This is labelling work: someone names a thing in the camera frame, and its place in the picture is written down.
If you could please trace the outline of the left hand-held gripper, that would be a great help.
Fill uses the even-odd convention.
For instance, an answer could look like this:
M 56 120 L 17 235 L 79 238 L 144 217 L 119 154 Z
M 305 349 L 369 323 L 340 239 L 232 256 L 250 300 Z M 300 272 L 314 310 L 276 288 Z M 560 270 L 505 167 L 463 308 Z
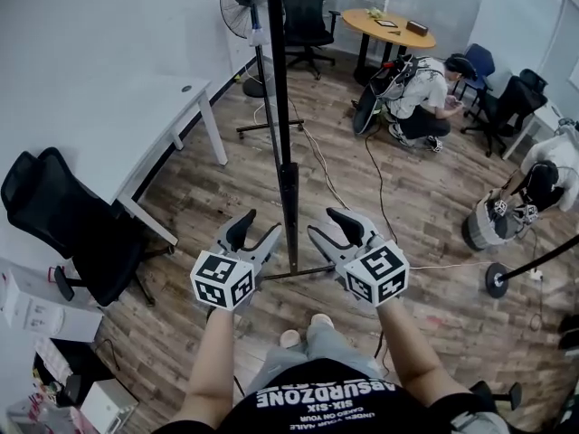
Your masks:
M 282 227 L 277 223 L 254 246 L 244 248 L 256 215 L 251 209 L 231 218 L 219 229 L 211 249 L 201 251 L 190 274 L 198 301 L 233 311 L 257 288 L 257 277 L 277 249 Z

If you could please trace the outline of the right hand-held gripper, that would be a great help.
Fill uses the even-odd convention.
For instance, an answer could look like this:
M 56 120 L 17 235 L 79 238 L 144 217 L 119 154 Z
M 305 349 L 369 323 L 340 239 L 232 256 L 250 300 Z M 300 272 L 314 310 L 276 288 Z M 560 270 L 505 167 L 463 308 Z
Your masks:
M 342 288 L 374 307 L 402 294 L 408 288 L 410 265 L 396 243 L 385 239 L 364 215 L 339 208 L 326 212 L 348 244 L 338 244 L 312 225 L 307 233 L 322 256 L 336 266 Z

